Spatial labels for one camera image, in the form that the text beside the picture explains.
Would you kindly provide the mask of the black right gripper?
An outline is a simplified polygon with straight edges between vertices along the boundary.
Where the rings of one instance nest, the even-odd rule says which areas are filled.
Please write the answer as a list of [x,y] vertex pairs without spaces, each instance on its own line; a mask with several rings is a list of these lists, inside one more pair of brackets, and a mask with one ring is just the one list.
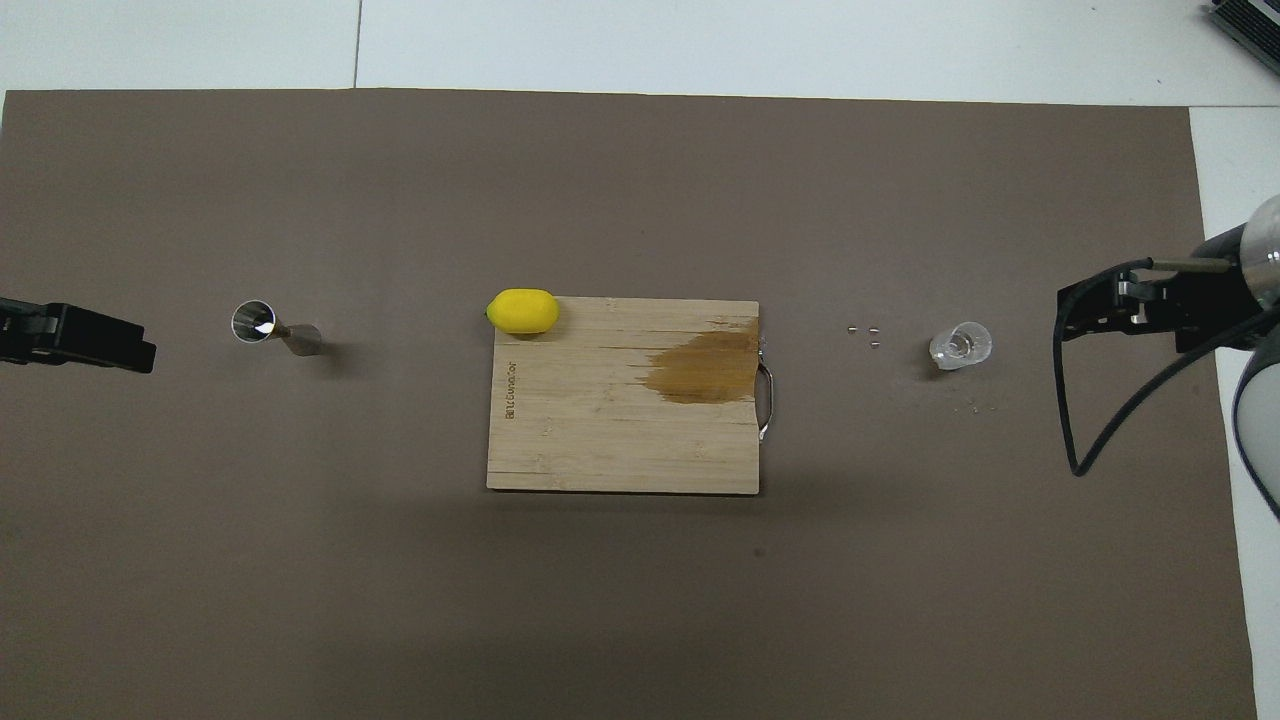
[[1167,281],[1142,281],[1135,272],[1102,272],[1057,291],[1057,336],[1062,342],[1103,332],[1115,319],[1123,333],[1171,333],[1175,350],[1187,354],[1249,318],[1249,290],[1239,268],[1242,232],[1224,232],[1198,246],[1197,259],[1225,259],[1224,273],[1175,277],[1178,301]]

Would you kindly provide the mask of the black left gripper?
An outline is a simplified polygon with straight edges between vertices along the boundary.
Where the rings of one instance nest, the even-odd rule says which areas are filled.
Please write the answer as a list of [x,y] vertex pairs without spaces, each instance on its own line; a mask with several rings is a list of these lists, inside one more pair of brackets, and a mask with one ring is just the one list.
[[[58,347],[60,324],[61,354]],[[68,359],[150,374],[156,351],[145,338],[145,328],[132,322],[65,304],[36,305],[31,311],[31,304],[1,299],[1,360],[5,363],[64,363]]]

